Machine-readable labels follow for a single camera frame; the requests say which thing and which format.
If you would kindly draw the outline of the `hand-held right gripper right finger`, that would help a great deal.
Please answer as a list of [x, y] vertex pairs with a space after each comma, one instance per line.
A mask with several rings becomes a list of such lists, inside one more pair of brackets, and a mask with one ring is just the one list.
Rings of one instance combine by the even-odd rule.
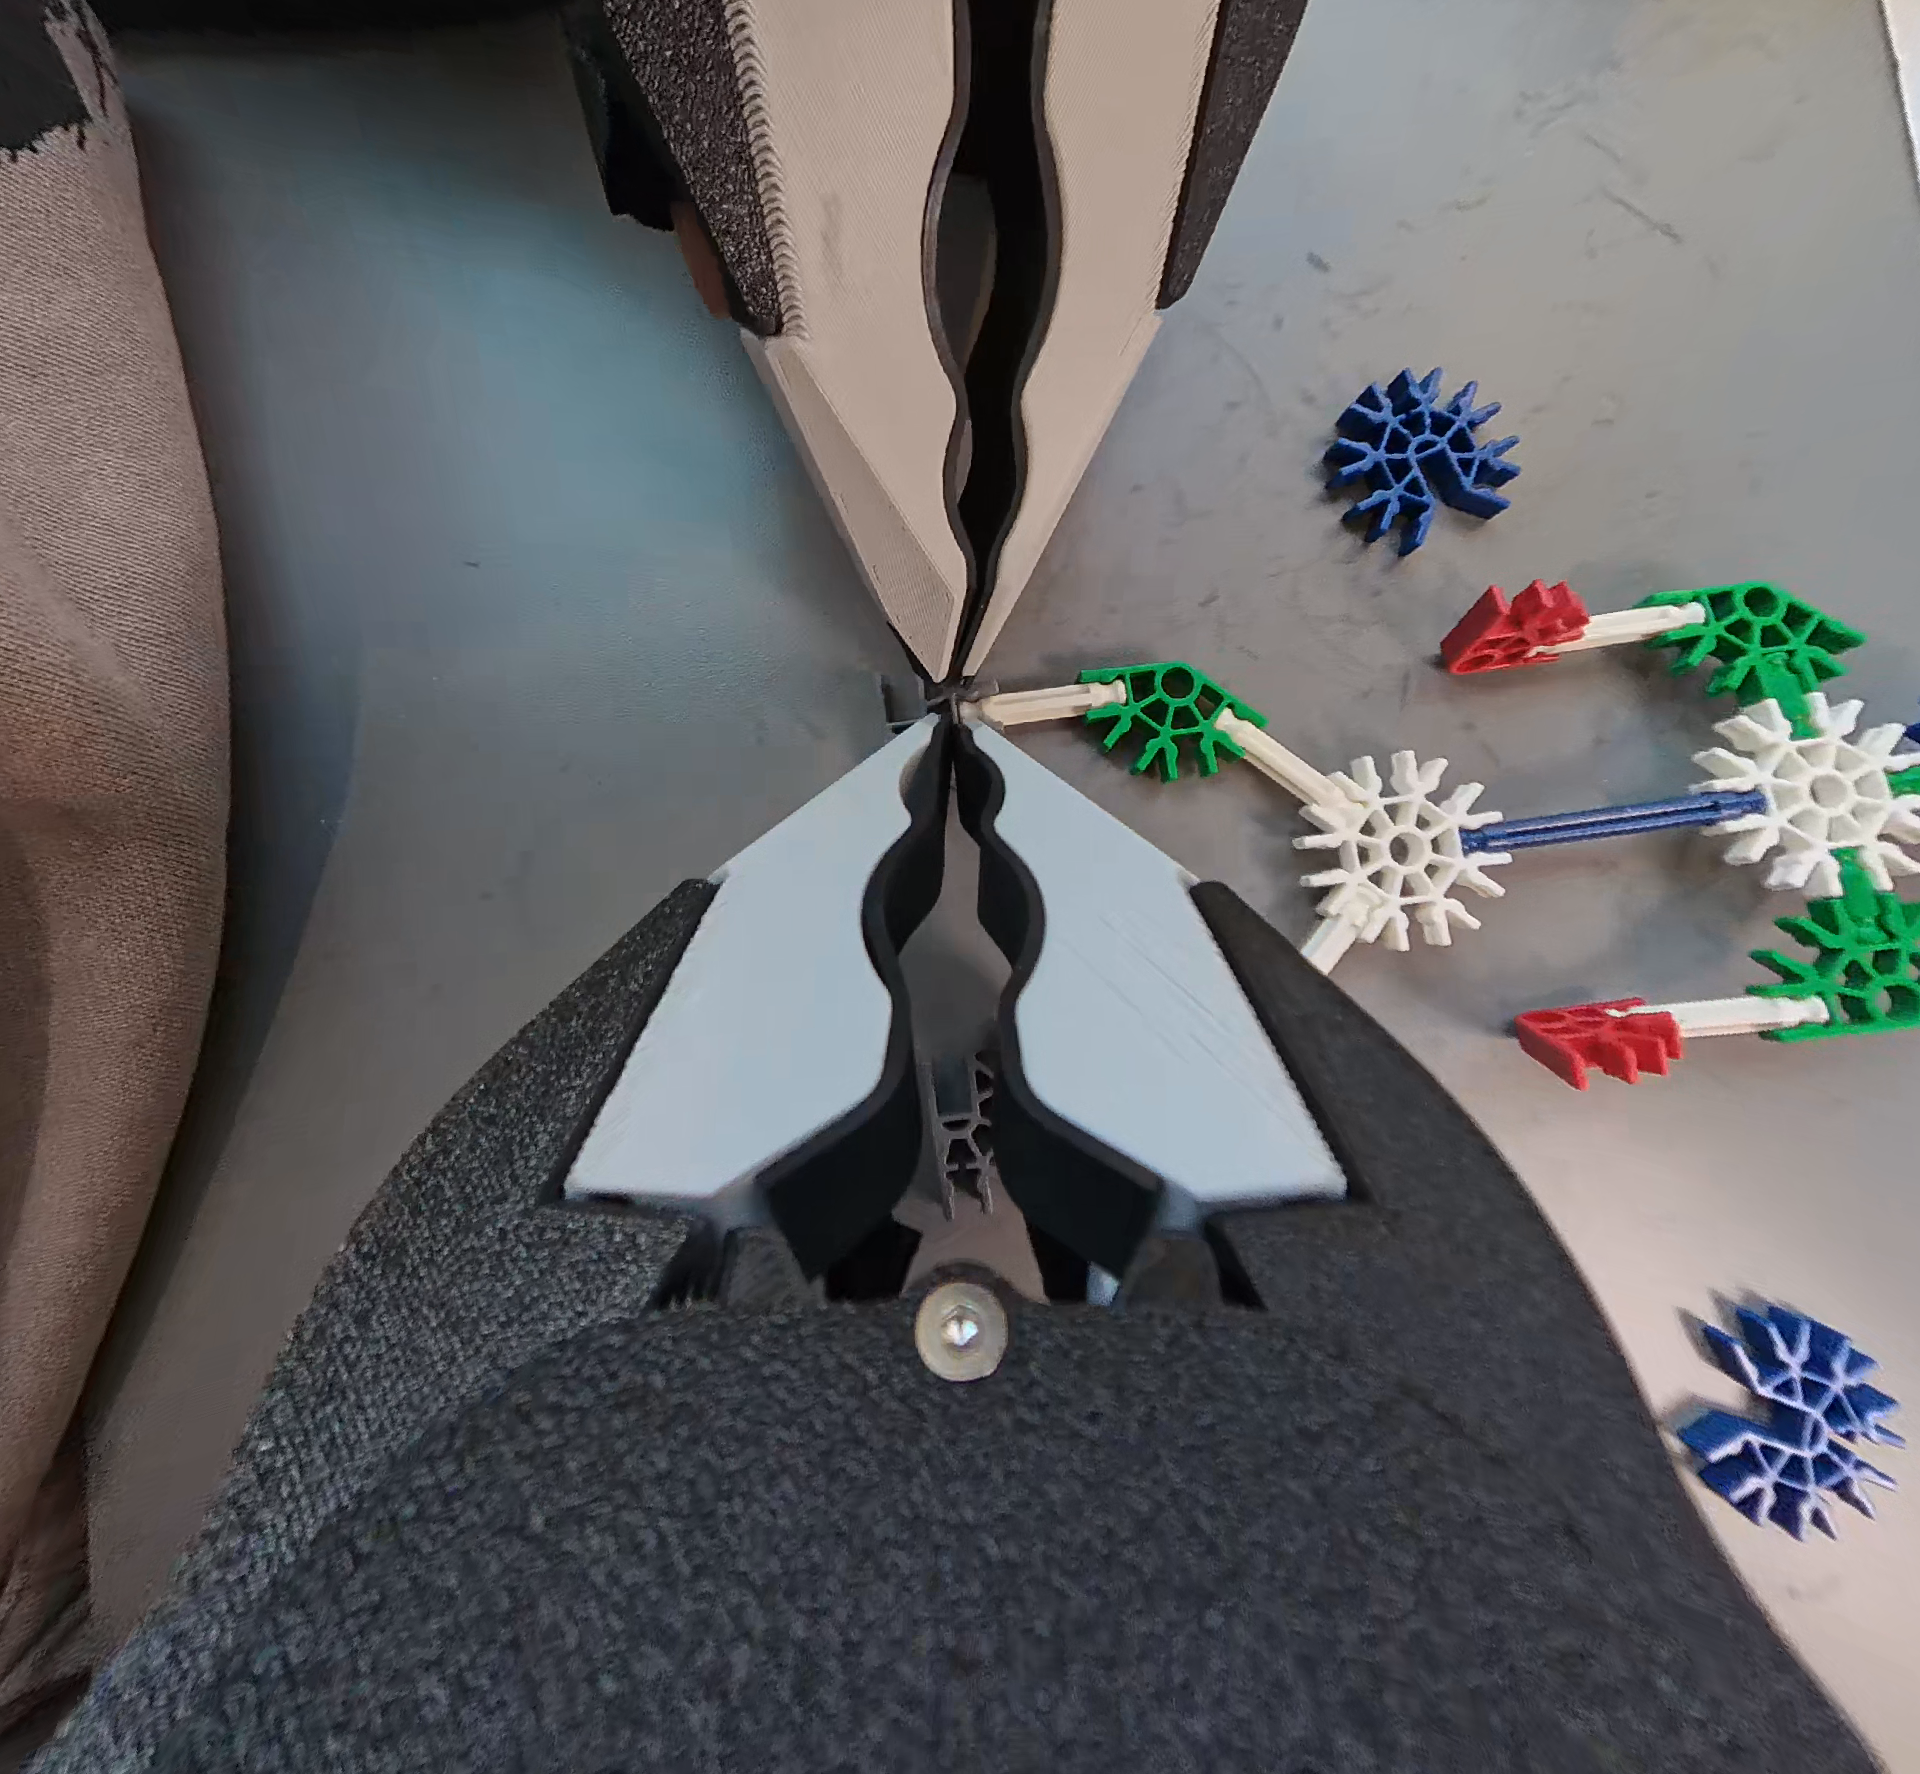
[[1122, 1287], [1219, 1215], [1345, 1200], [1202, 885], [992, 728], [952, 732], [952, 796], [1004, 960], [996, 1163], [1027, 1228]]

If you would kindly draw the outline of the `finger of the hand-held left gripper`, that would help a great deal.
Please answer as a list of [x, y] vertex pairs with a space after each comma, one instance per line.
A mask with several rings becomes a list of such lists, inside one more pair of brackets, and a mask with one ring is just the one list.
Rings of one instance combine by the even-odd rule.
[[1219, 0], [1037, 0], [1037, 211], [1002, 266], [1014, 329], [976, 348], [992, 387], [970, 393], [968, 489], [998, 521], [962, 678], [983, 668], [1156, 334], [1217, 11]]
[[972, 589], [968, 398], [934, 276], [968, 0], [723, 15], [778, 289], [778, 329], [743, 347], [890, 629], [942, 684]]

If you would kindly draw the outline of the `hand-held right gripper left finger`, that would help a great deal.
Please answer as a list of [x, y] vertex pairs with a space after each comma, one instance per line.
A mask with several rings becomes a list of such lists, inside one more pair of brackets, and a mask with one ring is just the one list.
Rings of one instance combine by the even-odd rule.
[[943, 885], [952, 725], [923, 718], [733, 852], [576, 1150], [565, 1199], [778, 1229], [806, 1280], [922, 1154], [901, 946]]

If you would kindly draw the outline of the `construction toy figure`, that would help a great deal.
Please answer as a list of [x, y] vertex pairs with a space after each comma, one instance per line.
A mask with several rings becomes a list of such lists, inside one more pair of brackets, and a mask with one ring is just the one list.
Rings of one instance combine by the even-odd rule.
[[1666, 591], [1589, 613], [1589, 630], [1553, 659], [1650, 645], [1676, 675], [1703, 675], [1709, 694], [1738, 705], [1716, 724], [1716, 745], [1693, 758], [1697, 780], [1676, 799], [1506, 822], [1480, 807], [1480, 784], [1450, 784], [1438, 758], [1397, 751], [1388, 763], [1316, 768], [1261, 711], [1183, 663], [1091, 668], [1068, 686], [998, 694], [976, 725], [1088, 724], [1166, 780], [1183, 763], [1202, 776], [1222, 760], [1253, 766], [1302, 807], [1307, 833], [1294, 846], [1326, 859], [1302, 876], [1317, 892], [1304, 946], [1317, 970], [1358, 946], [1450, 946], [1458, 928], [1476, 928], [1467, 901], [1499, 898], [1496, 869], [1522, 851], [1694, 830], [1725, 842], [1725, 865], [1762, 868], [1766, 889], [1807, 901], [1775, 921], [1787, 950], [1753, 954], [1766, 980], [1748, 995], [1644, 999], [1676, 1015], [1683, 1049], [1915, 1031], [1916, 901], [1902, 898], [1900, 881], [1916, 881], [1916, 732], [1867, 728], [1859, 701], [1827, 692], [1866, 637], [1772, 581]]

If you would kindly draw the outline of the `red toy connector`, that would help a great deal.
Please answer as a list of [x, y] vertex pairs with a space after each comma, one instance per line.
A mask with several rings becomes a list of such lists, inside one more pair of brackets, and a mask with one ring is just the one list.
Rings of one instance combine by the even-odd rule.
[[1589, 626], [1589, 607], [1566, 581], [1533, 580], [1515, 596], [1493, 584], [1444, 633], [1438, 663], [1454, 678], [1512, 672], [1553, 659], [1553, 649], [1578, 642]]
[[1571, 1090], [1592, 1075], [1634, 1085], [1640, 1078], [1666, 1078], [1683, 1056], [1683, 1031], [1671, 1010], [1640, 996], [1525, 1010], [1512, 1020], [1522, 1055]]

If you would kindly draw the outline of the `blue snowflake toy connector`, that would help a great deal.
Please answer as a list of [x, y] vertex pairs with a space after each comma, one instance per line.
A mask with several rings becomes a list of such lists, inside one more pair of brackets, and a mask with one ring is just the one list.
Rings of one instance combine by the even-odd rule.
[[1425, 377], [1405, 370], [1356, 394], [1332, 424], [1325, 488], [1346, 495], [1340, 521], [1363, 545], [1389, 542], [1397, 555], [1411, 555], [1428, 542], [1435, 509], [1490, 521], [1512, 506], [1520, 442], [1486, 436], [1499, 403], [1480, 400], [1474, 381], [1454, 394], [1443, 387], [1438, 370]]
[[1697, 1342], [1745, 1402], [1693, 1408], [1676, 1425], [1693, 1478], [1742, 1522], [1792, 1540], [1834, 1540], [1837, 1506], [1874, 1519], [1874, 1491], [1897, 1480], [1870, 1451], [1906, 1450], [1880, 1366], [1847, 1333], [1781, 1306], [1729, 1308], [1697, 1326]]

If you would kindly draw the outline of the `grey desk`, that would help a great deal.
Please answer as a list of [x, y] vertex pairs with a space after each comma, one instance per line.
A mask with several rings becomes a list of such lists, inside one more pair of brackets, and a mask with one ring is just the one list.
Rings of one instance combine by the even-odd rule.
[[[887, 737], [899, 663], [732, 325], [601, 201], [533, 18], [130, 40], [232, 650], [226, 963], [88, 1405], [118, 1644], [383, 1175], [680, 878]], [[1397, 555], [1340, 410], [1476, 383], [1507, 512]], [[1444, 758], [1536, 817], [1683, 793], [1733, 702], [1650, 649], [1450, 678], [1486, 589], [1597, 613], [1762, 580], [1916, 714], [1916, 185], [1880, 0], [1310, 0], [1212, 249], [988, 675], [1192, 659], [1317, 768]], [[1683, 1480], [1887, 1772], [1916, 1768], [1916, 1035], [1693, 1044], [1566, 1090], [1520, 1010], [1729, 996], [1795, 910], [1702, 833], [1527, 851], [1450, 948], [1337, 980], [1559, 1228], [1647, 1402], [1726, 1405], [1689, 1317], [1772, 1298], [1900, 1401], [1837, 1540]]]

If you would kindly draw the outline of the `person's left hand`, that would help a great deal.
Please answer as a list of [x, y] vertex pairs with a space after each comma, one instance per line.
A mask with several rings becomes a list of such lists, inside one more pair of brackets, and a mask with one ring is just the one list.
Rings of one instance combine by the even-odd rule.
[[691, 200], [677, 200], [670, 204], [670, 229], [703, 309], [716, 319], [733, 319], [726, 263]]

